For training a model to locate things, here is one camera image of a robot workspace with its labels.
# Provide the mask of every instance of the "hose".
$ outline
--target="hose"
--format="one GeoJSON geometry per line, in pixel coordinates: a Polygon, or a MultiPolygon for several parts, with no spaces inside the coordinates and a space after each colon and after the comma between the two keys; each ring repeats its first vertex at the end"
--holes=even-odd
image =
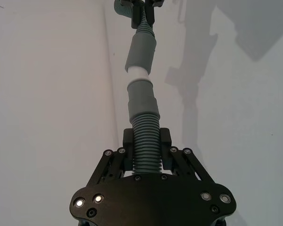
{"type": "MultiPolygon", "coordinates": [[[[114,9],[119,15],[132,17],[132,9],[121,5],[120,0],[115,0],[114,9]]],[[[147,33],[155,37],[153,28],[147,22],[144,6],[142,9],[141,24],[136,33],[147,33]]],[[[144,112],[134,116],[131,123],[134,137],[133,174],[161,173],[159,116],[144,112]]]]}

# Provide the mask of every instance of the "black screw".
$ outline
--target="black screw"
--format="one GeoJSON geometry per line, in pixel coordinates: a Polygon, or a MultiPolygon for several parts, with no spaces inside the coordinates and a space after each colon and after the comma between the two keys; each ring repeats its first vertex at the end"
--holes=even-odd
{"type": "Polygon", "coordinates": [[[97,211],[95,208],[91,208],[87,211],[87,217],[93,218],[97,214],[97,211]]]}
{"type": "Polygon", "coordinates": [[[161,179],[162,179],[162,180],[167,180],[168,177],[167,177],[167,175],[163,174],[163,175],[161,175],[161,179]]]}
{"type": "Polygon", "coordinates": [[[135,181],[140,181],[141,177],[140,176],[136,176],[134,179],[135,179],[135,181]]]}
{"type": "Polygon", "coordinates": [[[219,208],[217,206],[211,206],[211,211],[215,214],[219,213],[219,208]]]}

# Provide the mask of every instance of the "white wall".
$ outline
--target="white wall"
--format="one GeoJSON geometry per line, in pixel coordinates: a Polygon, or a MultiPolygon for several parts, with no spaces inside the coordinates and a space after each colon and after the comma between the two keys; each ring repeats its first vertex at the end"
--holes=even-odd
{"type": "Polygon", "coordinates": [[[100,1],[0,0],[0,226],[74,226],[74,192],[116,148],[100,1]]]}
{"type": "MultiPolygon", "coordinates": [[[[134,31],[112,2],[105,13],[121,140],[134,31]]],[[[283,1],[169,0],[154,30],[161,126],[233,192],[229,226],[283,225],[283,1]]]]}

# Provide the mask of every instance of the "black mounting plate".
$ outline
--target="black mounting plate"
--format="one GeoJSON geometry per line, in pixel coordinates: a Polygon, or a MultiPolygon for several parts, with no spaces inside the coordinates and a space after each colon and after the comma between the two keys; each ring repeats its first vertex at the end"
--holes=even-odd
{"type": "Polygon", "coordinates": [[[72,216],[82,226],[212,226],[235,209],[236,201],[223,185],[169,174],[134,175],[87,186],[70,203],[72,216]],[[202,199],[203,192],[211,200],[202,199]],[[99,194],[104,199],[95,203],[99,194]],[[231,202],[222,202],[221,194],[229,195],[231,202]],[[78,208],[75,202],[81,198],[85,203],[78,208]],[[91,208],[96,215],[89,218],[91,208]]]}

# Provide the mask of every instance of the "bolt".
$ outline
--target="bolt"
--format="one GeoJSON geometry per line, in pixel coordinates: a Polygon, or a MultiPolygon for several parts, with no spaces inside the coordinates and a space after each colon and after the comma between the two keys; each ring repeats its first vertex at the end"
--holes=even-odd
{"type": "Polygon", "coordinates": [[[97,214],[97,210],[95,208],[91,208],[87,211],[87,217],[93,218],[97,214]]]}
{"type": "Polygon", "coordinates": [[[209,193],[207,193],[207,192],[201,193],[201,197],[205,201],[210,201],[212,199],[212,196],[209,193]]]}
{"type": "Polygon", "coordinates": [[[105,155],[106,155],[106,156],[109,156],[109,155],[111,155],[111,154],[112,154],[112,151],[106,151],[106,152],[105,152],[105,155]]]}
{"type": "Polygon", "coordinates": [[[94,198],[93,201],[95,203],[101,203],[104,200],[104,196],[102,196],[101,194],[97,194],[94,198]]]}
{"type": "Polygon", "coordinates": [[[191,150],[190,150],[190,149],[185,149],[185,150],[184,150],[184,153],[185,153],[185,154],[191,154],[191,150]]]}
{"type": "Polygon", "coordinates": [[[80,208],[84,206],[85,200],[84,199],[78,199],[75,201],[75,207],[80,208]]]}
{"type": "Polygon", "coordinates": [[[218,208],[217,206],[211,206],[211,211],[212,211],[213,213],[218,214],[218,213],[219,213],[219,208],[218,208]]]}
{"type": "Polygon", "coordinates": [[[165,175],[165,174],[161,175],[160,178],[161,178],[162,180],[167,180],[167,179],[168,179],[167,175],[165,175]]]}
{"type": "Polygon", "coordinates": [[[220,195],[220,200],[223,201],[224,203],[227,203],[227,204],[231,203],[231,201],[232,201],[231,197],[226,195],[226,194],[220,195]]]}
{"type": "Polygon", "coordinates": [[[140,181],[141,177],[140,176],[136,176],[134,179],[135,179],[135,181],[140,181]]]}

